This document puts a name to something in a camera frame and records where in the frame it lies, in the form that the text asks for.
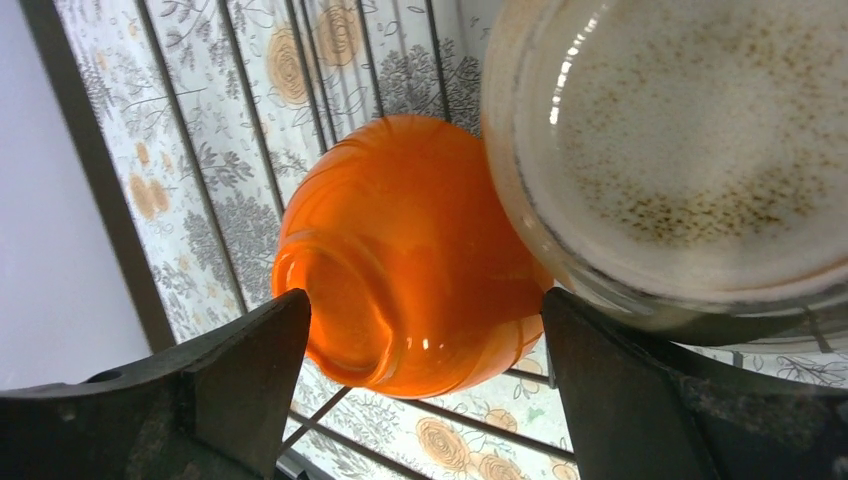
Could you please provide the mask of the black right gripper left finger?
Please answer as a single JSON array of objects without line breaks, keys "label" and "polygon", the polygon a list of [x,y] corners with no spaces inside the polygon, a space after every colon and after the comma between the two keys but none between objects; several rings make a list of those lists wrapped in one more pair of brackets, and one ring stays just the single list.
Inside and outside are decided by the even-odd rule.
[{"label": "black right gripper left finger", "polygon": [[310,328],[292,290],[78,384],[1,395],[5,479],[270,479]]}]

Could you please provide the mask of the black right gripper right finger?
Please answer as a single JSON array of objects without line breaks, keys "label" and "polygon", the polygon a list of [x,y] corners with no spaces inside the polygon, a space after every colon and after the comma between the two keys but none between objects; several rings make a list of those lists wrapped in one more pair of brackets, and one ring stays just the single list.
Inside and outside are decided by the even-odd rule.
[{"label": "black right gripper right finger", "polygon": [[843,479],[847,393],[622,328],[554,288],[541,311],[585,479]]}]

